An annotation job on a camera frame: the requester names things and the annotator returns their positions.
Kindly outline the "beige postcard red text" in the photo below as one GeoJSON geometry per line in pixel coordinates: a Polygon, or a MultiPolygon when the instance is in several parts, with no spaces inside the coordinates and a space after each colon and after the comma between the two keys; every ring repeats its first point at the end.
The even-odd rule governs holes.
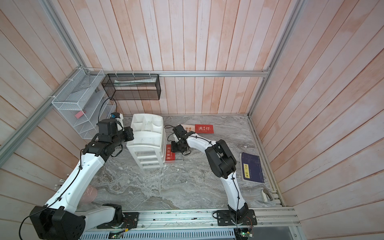
{"type": "Polygon", "coordinates": [[[185,125],[183,124],[182,127],[187,131],[187,132],[195,132],[195,125],[185,125]]]}

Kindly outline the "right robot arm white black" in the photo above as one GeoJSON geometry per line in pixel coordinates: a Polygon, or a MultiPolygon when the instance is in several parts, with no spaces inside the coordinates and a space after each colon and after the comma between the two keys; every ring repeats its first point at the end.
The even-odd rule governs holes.
{"type": "Polygon", "coordinates": [[[182,125],[173,127],[175,140],[171,141],[171,151],[186,156],[190,149],[206,154],[209,166],[214,175],[220,178],[228,199],[229,215],[234,224],[240,224],[249,211],[237,181],[237,161],[224,140],[211,141],[191,131],[187,132],[182,125]]]}

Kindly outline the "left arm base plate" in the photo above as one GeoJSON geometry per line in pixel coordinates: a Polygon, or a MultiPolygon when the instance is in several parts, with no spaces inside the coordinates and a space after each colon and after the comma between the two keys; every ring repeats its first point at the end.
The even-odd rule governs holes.
{"type": "Polygon", "coordinates": [[[97,226],[97,229],[135,229],[138,225],[139,212],[123,212],[108,223],[97,226]]]}

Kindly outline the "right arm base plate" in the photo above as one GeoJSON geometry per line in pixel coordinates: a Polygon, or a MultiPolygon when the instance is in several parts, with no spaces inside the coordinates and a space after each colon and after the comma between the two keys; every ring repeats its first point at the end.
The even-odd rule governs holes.
{"type": "Polygon", "coordinates": [[[212,216],[217,220],[219,226],[256,226],[257,219],[254,210],[235,213],[230,210],[215,211],[212,216]]]}

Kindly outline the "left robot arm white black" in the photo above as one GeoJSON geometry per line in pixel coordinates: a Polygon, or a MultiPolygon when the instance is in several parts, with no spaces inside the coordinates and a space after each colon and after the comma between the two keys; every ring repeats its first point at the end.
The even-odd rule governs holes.
{"type": "Polygon", "coordinates": [[[116,157],[117,148],[134,139],[133,130],[124,127],[123,116],[112,113],[98,122],[99,132],[80,152],[80,160],[58,191],[43,205],[36,206],[28,218],[42,240],[78,240],[92,228],[123,225],[122,207],[106,204],[76,215],[79,202],[91,180],[109,158],[116,157]]]}

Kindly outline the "white plastic drawer organizer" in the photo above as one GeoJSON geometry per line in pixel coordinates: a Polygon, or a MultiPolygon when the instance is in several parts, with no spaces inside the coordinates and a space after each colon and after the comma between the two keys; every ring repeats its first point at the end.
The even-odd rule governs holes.
{"type": "Polygon", "coordinates": [[[166,133],[163,117],[134,114],[131,122],[134,140],[127,149],[140,169],[163,168],[166,161],[166,133]]]}

